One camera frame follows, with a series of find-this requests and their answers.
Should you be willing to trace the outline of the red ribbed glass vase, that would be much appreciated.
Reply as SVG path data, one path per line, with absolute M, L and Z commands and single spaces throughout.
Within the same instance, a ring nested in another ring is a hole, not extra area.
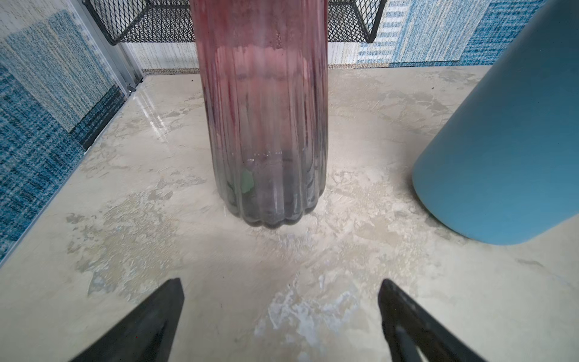
M 328 41 L 272 47 L 197 38 L 217 188 L 251 226 L 297 223 L 322 196 L 328 157 Z

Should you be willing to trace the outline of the blue ceramic vase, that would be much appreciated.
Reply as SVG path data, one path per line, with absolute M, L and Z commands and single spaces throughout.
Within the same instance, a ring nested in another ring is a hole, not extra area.
M 520 244 L 578 213 L 578 3 L 548 1 L 413 167 L 449 229 Z

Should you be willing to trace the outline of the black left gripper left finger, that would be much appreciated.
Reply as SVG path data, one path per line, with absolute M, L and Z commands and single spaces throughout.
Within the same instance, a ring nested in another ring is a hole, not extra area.
M 72 360 L 169 360 L 184 299 L 181 280 L 167 280 L 98 341 Z

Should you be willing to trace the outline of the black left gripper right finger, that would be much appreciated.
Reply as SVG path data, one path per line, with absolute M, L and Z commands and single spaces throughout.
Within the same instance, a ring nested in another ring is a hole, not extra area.
M 381 327 L 393 361 L 483 361 L 392 280 L 378 292 Z

